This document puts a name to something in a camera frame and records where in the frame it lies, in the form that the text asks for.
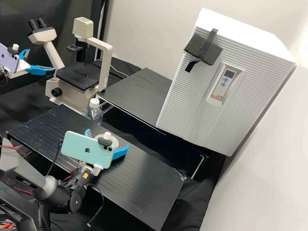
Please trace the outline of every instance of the digital display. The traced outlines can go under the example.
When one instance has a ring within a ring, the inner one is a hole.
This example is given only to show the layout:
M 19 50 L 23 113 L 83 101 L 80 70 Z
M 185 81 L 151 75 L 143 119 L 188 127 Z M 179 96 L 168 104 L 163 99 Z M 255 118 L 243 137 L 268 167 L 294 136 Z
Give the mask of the digital display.
M 234 76 L 234 72 L 226 70 L 224 76 L 232 79 Z

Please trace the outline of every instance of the table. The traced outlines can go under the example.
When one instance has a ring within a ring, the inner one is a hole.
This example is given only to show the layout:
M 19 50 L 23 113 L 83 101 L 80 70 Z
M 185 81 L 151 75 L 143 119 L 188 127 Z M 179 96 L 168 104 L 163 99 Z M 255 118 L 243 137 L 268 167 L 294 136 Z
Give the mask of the table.
M 98 92 L 97 96 L 155 130 L 172 81 L 148 68 Z
M 31 119 L 7 131 L 7 138 L 14 139 L 49 160 L 53 160 L 58 140 L 66 131 L 84 134 L 91 129 L 95 136 L 107 131 L 64 105 Z M 127 141 L 115 136 L 119 145 Z M 59 154 L 56 165 L 70 172 L 77 160 Z M 130 143 L 124 158 L 112 162 L 94 182 L 104 196 L 130 214 L 153 228 L 160 230 L 184 183 L 183 176 L 175 169 L 157 160 Z

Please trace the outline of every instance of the black strap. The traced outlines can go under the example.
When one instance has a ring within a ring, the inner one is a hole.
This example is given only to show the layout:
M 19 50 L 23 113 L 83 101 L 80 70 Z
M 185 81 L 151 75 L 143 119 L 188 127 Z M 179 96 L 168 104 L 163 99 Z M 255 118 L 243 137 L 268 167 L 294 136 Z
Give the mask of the black strap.
M 199 56 L 197 58 L 195 58 L 195 60 L 189 62 L 189 64 L 187 65 L 187 67 L 185 68 L 185 71 L 187 72 L 190 72 L 193 68 L 193 66 L 200 62 L 201 60 L 204 59 L 206 53 L 209 51 L 210 47 L 211 47 L 211 44 L 217 34 L 218 30 L 217 29 L 212 29 L 209 36 L 208 36 L 208 39 L 206 40 L 205 44 L 203 45 L 200 53 L 199 53 Z

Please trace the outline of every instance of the small bottle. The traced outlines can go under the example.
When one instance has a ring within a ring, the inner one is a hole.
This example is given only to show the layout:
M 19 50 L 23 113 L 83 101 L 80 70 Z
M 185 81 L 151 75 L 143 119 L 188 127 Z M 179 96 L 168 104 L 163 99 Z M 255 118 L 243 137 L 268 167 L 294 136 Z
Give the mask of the small bottle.
M 87 119 L 94 121 L 98 125 L 101 125 L 104 112 L 98 106 L 99 106 L 98 99 L 96 98 L 90 99 L 89 107 L 82 110 L 82 115 Z

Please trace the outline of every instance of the white wall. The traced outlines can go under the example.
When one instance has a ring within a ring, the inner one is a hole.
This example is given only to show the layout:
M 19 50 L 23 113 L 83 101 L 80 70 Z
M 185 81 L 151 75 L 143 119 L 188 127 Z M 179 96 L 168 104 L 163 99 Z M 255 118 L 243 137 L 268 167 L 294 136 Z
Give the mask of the white wall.
M 307 89 L 299 66 L 217 183 L 201 231 L 308 230 Z
M 290 48 L 308 0 L 111 0 L 105 41 L 113 56 L 173 79 L 203 7 L 270 31 Z

